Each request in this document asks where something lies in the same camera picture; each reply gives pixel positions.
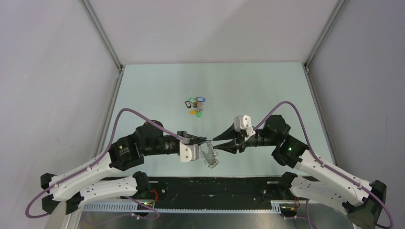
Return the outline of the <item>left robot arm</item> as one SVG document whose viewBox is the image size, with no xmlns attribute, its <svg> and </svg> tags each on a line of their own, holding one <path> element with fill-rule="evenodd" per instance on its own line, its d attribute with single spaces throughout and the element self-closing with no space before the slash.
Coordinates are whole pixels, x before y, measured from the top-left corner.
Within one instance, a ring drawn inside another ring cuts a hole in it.
<svg viewBox="0 0 405 229">
<path fill-rule="evenodd" d="M 85 204 L 109 198 L 130 196 L 146 199 L 151 192 L 149 178 L 144 172 L 118 178 L 119 173 L 142 165 L 145 156 L 177 154 L 181 162 L 198 159 L 198 147 L 205 137 L 178 131 L 188 138 L 187 144 L 164 132 L 150 123 L 136 128 L 133 134 L 114 142 L 105 156 L 97 156 L 76 169 L 62 174 L 41 175 L 41 187 L 48 195 L 42 198 L 42 209 L 51 214 L 60 202 L 66 202 L 66 214 L 70 214 Z"/>
</svg>

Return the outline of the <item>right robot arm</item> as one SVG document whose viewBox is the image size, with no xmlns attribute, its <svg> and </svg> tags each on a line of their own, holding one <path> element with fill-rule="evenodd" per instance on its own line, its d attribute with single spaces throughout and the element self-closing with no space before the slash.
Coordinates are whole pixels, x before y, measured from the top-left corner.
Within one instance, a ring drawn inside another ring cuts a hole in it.
<svg viewBox="0 0 405 229">
<path fill-rule="evenodd" d="M 281 115 L 271 115 L 264 127 L 257 130 L 249 116 L 238 116 L 226 131 L 214 137 L 215 141 L 224 141 L 214 148 L 236 154 L 247 147 L 274 146 L 271 155 L 278 164 L 316 179 L 311 181 L 294 173 L 284 173 L 277 187 L 281 198 L 313 200 L 339 211 L 361 229 L 376 228 L 383 210 L 381 204 L 385 202 L 386 185 L 379 180 L 361 179 L 324 161 L 312 153 L 306 143 L 291 136 L 290 129 Z"/>
</svg>

